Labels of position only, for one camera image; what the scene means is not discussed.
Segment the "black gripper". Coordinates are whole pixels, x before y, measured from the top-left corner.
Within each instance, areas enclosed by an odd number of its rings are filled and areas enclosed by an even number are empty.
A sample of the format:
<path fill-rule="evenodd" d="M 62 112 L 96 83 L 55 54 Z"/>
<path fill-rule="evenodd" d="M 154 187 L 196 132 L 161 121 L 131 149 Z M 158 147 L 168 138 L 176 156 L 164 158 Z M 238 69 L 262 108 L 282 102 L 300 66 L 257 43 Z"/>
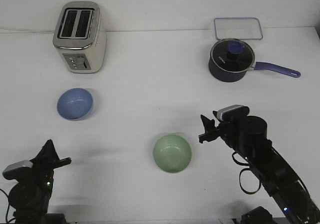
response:
<path fill-rule="evenodd" d="M 219 121 L 218 126 L 215 126 L 215 120 L 214 119 L 209 119 L 205 115 L 200 115 L 203 127 L 204 127 L 204 133 L 200 134 L 198 136 L 199 142 L 203 143 L 204 141 L 206 142 L 211 142 L 218 137 L 222 137 L 224 134 L 227 133 L 226 129 L 230 126 L 230 123 L 234 121 L 235 118 L 231 118 L 229 121 Z"/>
<path fill-rule="evenodd" d="M 60 159 L 52 139 L 46 141 L 36 158 L 31 159 L 31 180 L 33 182 L 52 182 L 54 169 L 71 164 L 70 157 Z"/>

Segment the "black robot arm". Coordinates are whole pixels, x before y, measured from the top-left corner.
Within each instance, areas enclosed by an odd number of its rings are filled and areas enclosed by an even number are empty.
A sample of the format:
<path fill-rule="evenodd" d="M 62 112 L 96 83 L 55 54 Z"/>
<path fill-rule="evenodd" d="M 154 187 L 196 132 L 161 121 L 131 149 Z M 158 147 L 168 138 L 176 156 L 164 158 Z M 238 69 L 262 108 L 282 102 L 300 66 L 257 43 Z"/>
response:
<path fill-rule="evenodd" d="M 259 180 L 258 186 L 274 199 L 291 224 L 318 224 L 319 208 L 301 178 L 267 138 L 266 121 L 250 116 L 247 106 L 228 110 L 221 117 L 216 111 L 213 114 L 218 125 L 214 119 L 201 115 L 204 133 L 199 135 L 199 142 L 221 138 L 234 150 L 234 155 L 244 160 L 234 159 L 234 162 L 254 174 Z"/>
<path fill-rule="evenodd" d="M 2 175 L 17 184 L 8 195 L 9 206 L 16 224 L 66 224 L 64 214 L 48 213 L 54 186 L 54 170 L 72 162 L 70 157 L 60 159 L 54 143 L 47 140 L 31 160 L 8 165 Z"/>

